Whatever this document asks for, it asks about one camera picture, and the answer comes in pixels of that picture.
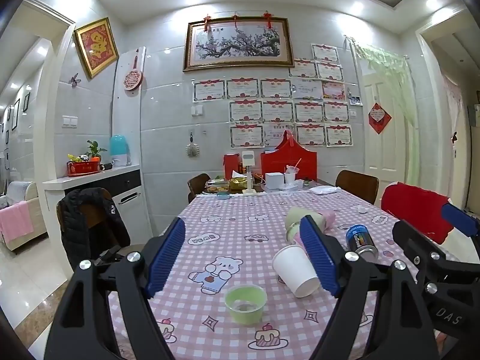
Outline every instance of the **sofa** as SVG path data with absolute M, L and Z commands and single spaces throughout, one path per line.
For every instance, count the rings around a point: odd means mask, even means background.
M 26 242 L 47 232 L 45 221 L 43 220 L 40 201 L 38 199 L 37 185 L 33 181 L 12 181 L 7 187 L 7 193 L 0 196 L 0 210 L 9 207 L 22 200 L 27 202 L 30 221 L 33 226 L 33 233 L 22 235 L 21 237 L 5 242 L 0 233 L 0 241 L 3 242 L 11 251 L 17 249 Z

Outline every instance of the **pink blanket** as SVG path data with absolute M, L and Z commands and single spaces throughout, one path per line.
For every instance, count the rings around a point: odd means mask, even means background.
M 0 210 L 0 232 L 5 242 L 33 233 L 30 213 L 25 200 Z

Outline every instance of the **potted plant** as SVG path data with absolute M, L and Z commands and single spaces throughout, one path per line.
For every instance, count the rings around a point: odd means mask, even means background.
M 90 146 L 88 146 L 89 151 L 87 151 L 85 155 L 88 155 L 92 161 L 101 161 L 102 156 L 100 155 L 100 152 L 106 152 L 107 150 L 98 147 L 98 142 L 96 140 L 93 142 L 88 140 L 87 143 L 89 143 Z

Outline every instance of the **green cup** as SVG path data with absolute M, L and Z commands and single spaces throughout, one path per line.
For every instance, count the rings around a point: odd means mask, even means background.
M 224 301 L 236 323 L 254 325 L 262 319 L 267 293 L 254 284 L 241 284 L 230 288 Z

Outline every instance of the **black jacket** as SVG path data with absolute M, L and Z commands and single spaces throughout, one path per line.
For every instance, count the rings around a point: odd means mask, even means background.
M 82 260 L 94 260 L 115 245 L 122 248 L 130 245 L 130 237 L 118 209 L 113 200 L 104 197 L 103 191 L 99 187 L 73 190 L 58 202 L 61 241 L 74 271 Z M 80 211 L 82 204 L 100 208 L 105 212 L 106 219 L 89 229 L 86 216 Z

